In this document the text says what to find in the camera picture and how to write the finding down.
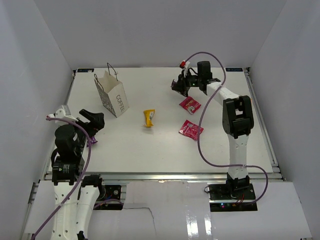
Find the red candy packet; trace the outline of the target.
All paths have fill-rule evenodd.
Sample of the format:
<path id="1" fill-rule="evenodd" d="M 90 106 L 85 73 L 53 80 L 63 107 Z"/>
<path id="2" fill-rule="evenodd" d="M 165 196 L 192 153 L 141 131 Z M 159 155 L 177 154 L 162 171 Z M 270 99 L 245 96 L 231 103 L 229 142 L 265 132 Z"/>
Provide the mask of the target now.
<path id="1" fill-rule="evenodd" d="M 198 135 L 203 132 L 204 128 L 199 127 L 197 124 L 186 120 L 178 131 L 179 134 L 191 138 L 192 140 L 197 141 Z"/>
<path id="2" fill-rule="evenodd" d="M 198 101 L 190 96 L 186 97 L 179 105 L 191 115 L 197 112 L 202 106 Z"/>

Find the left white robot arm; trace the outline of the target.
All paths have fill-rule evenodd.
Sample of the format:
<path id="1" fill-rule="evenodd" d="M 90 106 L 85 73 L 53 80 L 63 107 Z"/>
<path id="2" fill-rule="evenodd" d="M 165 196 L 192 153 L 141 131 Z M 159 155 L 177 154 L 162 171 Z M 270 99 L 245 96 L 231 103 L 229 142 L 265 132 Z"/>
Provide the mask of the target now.
<path id="1" fill-rule="evenodd" d="M 51 216 L 52 240 L 85 240 L 94 204 L 106 193 L 100 175 L 85 175 L 89 160 L 83 159 L 84 149 L 91 149 L 96 133 L 105 126 L 104 114 L 85 109 L 79 114 L 87 121 L 73 117 L 63 105 L 46 118 L 59 125 L 51 154 L 56 207 Z"/>

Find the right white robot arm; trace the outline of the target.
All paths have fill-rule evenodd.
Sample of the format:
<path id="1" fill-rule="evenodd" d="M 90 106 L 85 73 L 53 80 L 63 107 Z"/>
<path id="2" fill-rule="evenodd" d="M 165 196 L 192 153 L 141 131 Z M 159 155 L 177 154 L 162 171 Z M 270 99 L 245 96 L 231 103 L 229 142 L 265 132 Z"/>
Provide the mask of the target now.
<path id="1" fill-rule="evenodd" d="M 199 88 L 205 95 L 213 98 L 222 106 L 222 127 L 229 141 L 229 164 L 226 179 L 226 195 L 236 200 L 243 195 L 250 185 L 247 165 L 247 143 L 254 117 L 251 98 L 238 95 L 213 77 L 209 61 L 197 63 L 197 73 L 192 74 L 189 62 L 184 60 L 177 81 L 173 81 L 171 89 L 187 97 L 190 88 Z"/>

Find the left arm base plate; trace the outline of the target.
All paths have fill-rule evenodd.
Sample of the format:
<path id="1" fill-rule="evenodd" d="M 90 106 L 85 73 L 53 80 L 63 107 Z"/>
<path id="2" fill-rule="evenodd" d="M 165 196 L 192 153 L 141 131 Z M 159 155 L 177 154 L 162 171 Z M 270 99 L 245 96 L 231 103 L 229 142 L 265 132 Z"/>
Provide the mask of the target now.
<path id="1" fill-rule="evenodd" d="M 102 185 L 99 191 L 99 196 L 96 202 L 102 202 L 109 199 L 121 199 L 122 186 L 121 185 Z"/>

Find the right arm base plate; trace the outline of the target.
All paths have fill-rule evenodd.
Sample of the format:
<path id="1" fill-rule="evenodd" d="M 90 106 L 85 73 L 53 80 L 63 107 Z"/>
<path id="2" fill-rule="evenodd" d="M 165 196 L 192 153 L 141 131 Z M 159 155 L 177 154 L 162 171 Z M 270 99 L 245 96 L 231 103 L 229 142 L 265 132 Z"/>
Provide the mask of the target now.
<path id="1" fill-rule="evenodd" d="M 256 212 L 258 210 L 253 185 L 231 193 L 226 184 L 209 184 L 203 191 L 209 195 L 210 211 L 222 212 Z"/>

